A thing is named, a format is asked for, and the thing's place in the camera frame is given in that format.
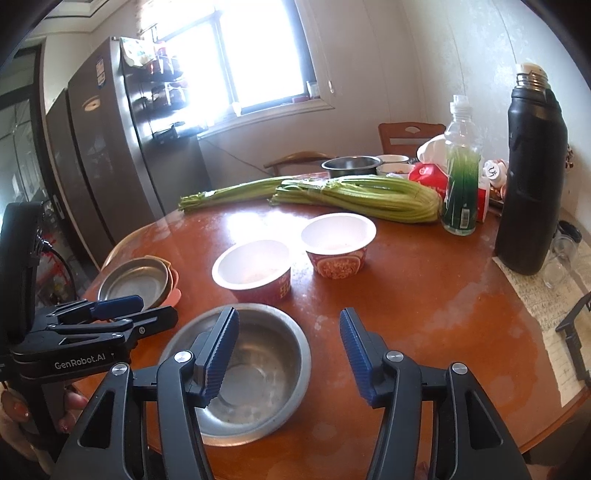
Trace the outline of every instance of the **round table top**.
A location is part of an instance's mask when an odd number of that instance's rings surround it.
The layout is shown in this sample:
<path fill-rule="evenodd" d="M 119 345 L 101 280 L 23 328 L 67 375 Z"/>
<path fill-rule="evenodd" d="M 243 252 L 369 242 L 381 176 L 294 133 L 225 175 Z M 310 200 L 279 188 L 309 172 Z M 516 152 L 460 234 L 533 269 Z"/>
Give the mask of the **round table top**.
<path fill-rule="evenodd" d="M 237 447 L 207 447 L 217 478 L 226 480 L 365 478 L 382 410 L 359 396 L 339 335 L 339 313 L 354 307 L 368 330 L 416 363 L 447 368 L 465 363 L 505 420 L 522 451 L 557 428 L 587 392 L 561 407 L 537 322 L 492 261 L 498 219 L 489 215 L 468 237 L 439 224 L 403 225 L 375 220 L 377 235 L 354 277 L 330 280 L 314 273 L 298 245 L 299 232 L 326 207 L 248 202 L 183 214 L 173 212 L 125 245 L 87 292 L 95 299 L 105 275 L 124 261 L 152 254 L 179 273 L 178 324 L 139 342 L 132 368 L 155 365 L 182 327 L 214 307 L 235 303 L 211 277 L 227 248 L 264 236 L 293 246 L 291 293 L 276 306 L 302 328 L 312 372 L 306 396 L 275 433 Z M 92 395 L 102 376 L 77 383 Z M 430 456 L 431 414 L 423 402 L 419 461 Z M 155 405 L 148 405 L 148 441 L 159 449 Z"/>

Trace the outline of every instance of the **barcode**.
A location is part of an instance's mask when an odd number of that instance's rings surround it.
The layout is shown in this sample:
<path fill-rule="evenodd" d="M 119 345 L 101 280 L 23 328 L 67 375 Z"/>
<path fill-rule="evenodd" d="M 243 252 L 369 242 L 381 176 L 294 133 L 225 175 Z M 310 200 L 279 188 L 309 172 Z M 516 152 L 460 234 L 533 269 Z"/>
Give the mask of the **barcode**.
<path fill-rule="evenodd" d="M 470 209 L 463 208 L 462 216 L 460 217 L 460 228 L 468 228 L 468 222 L 470 221 Z"/>

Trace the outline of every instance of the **paper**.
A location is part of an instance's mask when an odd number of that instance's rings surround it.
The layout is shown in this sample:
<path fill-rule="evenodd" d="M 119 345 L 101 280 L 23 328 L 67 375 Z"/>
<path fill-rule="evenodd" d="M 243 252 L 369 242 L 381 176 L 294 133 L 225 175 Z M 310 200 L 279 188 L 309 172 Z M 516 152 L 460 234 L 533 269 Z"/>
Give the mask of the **paper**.
<path fill-rule="evenodd" d="M 503 271 L 527 311 L 540 325 L 544 346 L 560 392 L 560 401 L 565 406 L 583 389 L 584 382 L 577 380 L 564 334 L 556 333 L 555 328 L 581 297 L 591 290 L 591 248 L 584 241 L 581 242 L 573 275 L 553 290 L 544 285 L 541 273 L 532 276 L 519 275 L 504 266 L 497 257 L 493 260 Z M 580 278 L 579 282 L 575 280 L 577 276 Z M 581 340 L 585 365 L 591 368 L 591 314 L 587 309 L 579 313 L 575 327 Z"/>

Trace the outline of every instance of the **black cup lid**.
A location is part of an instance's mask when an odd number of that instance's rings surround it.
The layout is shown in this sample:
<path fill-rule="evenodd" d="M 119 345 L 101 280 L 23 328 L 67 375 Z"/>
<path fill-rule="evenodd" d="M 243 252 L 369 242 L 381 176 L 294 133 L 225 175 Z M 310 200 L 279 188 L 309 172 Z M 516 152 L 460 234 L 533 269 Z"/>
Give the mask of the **black cup lid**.
<path fill-rule="evenodd" d="M 574 240 L 574 243 L 579 244 L 583 239 L 583 235 L 576 228 L 572 223 L 567 222 L 566 220 L 561 220 L 558 222 L 558 231 L 563 235 L 567 235 Z"/>

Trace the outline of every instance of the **hand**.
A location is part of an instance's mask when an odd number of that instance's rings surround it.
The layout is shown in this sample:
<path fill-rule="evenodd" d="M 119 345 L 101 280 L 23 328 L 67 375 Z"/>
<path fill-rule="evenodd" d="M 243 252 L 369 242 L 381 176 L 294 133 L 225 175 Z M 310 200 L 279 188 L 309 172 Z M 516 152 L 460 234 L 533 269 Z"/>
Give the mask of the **hand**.
<path fill-rule="evenodd" d="M 64 405 L 66 415 L 59 420 L 60 430 L 69 433 L 80 412 L 86 407 L 88 400 L 82 395 L 64 390 Z M 47 452 L 40 452 L 35 449 L 24 437 L 19 428 L 20 423 L 26 423 L 30 420 L 31 413 L 22 397 L 13 390 L 7 390 L 0 384 L 0 436 L 12 448 L 23 455 L 25 458 L 38 461 L 46 473 L 50 473 L 52 461 Z"/>

